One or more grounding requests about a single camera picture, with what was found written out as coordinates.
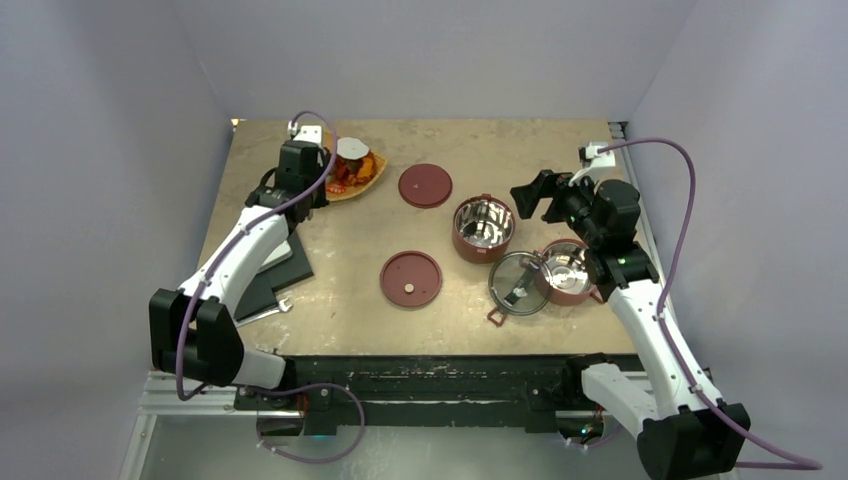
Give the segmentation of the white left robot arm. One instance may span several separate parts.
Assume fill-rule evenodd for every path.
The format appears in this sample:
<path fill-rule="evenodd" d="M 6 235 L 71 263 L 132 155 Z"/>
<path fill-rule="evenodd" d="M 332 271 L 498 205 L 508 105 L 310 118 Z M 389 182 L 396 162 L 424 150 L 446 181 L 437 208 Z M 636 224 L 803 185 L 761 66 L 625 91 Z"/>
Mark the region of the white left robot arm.
<path fill-rule="evenodd" d="M 234 323 L 249 284 L 271 253 L 312 210 L 328 201 L 331 160 L 319 143 L 285 141 L 276 168 L 247 196 L 235 226 L 207 261 L 177 289 L 149 301 L 152 363 L 202 384 L 259 388 L 272 408 L 297 399 L 298 382 L 278 355 L 245 346 Z"/>

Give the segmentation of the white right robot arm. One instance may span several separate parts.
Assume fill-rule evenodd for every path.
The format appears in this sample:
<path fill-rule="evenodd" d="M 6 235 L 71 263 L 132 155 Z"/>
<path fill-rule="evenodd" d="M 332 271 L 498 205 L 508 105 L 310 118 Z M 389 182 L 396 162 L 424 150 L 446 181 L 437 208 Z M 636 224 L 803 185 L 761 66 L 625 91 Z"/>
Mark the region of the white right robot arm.
<path fill-rule="evenodd" d="M 625 327 L 651 384 L 636 387 L 620 370 L 590 356 L 564 376 L 561 392 L 576 407 L 605 407 L 635 439 L 652 479 L 695 479 L 733 470 L 751 426 L 740 403 L 727 403 L 697 365 L 663 297 L 659 273 L 636 239 L 640 194 L 622 180 L 594 183 L 542 170 L 510 194 L 522 219 L 542 199 L 542 219 L 564 222 L 586 245 L 586 270 Z"/>

